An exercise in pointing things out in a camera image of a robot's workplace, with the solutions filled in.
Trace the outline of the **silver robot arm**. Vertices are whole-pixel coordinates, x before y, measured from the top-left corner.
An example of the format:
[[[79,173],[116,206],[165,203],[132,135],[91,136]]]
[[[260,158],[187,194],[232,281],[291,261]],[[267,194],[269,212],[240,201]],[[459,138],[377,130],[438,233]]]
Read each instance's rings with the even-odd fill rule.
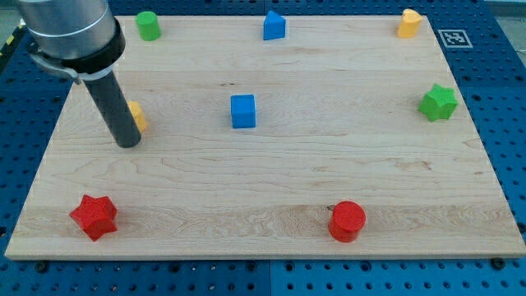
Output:
[[[76,84],[107,76],[126,41],[106,0],[16,0],[34,42],[31,58]]]

